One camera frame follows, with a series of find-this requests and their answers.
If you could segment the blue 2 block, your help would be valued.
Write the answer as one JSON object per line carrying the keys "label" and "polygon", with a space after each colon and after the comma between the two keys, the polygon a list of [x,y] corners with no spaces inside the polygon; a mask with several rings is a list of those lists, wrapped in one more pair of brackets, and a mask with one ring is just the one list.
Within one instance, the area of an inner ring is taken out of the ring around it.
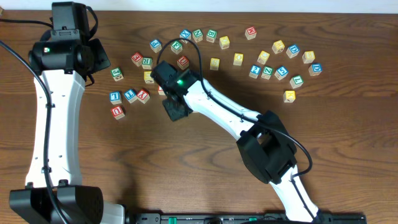
{"label": "blue 2 block", "polygon": [[257,78],[261,73],[261,67],[257,65],[253,65],[250,69],[249,76],[251,78]]}

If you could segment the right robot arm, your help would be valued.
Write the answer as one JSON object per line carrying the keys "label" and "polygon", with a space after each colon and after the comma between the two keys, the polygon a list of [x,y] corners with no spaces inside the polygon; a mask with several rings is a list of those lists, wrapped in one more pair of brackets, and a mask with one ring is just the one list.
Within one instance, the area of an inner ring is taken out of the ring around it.
{"label": "right robot arm", "polygon": [[275,113],[249,110],[216,90],[201,73],[180,72],[165,61],[151,76],[167,96],[163,105],[172,121],[190,113],[211,119],[235,138],[244,165],[255,178],[272,186],[289,220],[319,219],[319,209],[301,183],[295,158],[303,146],[288,134]]}

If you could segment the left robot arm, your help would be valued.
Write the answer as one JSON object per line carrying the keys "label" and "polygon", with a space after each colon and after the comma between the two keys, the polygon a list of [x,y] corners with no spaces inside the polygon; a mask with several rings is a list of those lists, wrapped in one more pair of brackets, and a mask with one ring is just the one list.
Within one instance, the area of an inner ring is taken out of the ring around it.
{"label": "left robot arm", "polygon": [[37,118],[32,162],[10,208],[28,223],[129,223],[126,208],[104,201],[98,187],[84,186],[78,158],[80,105],[93,74],[109,59],[88,19],[91,7],[52,4],[50,29],[24,65],[34,76]]}

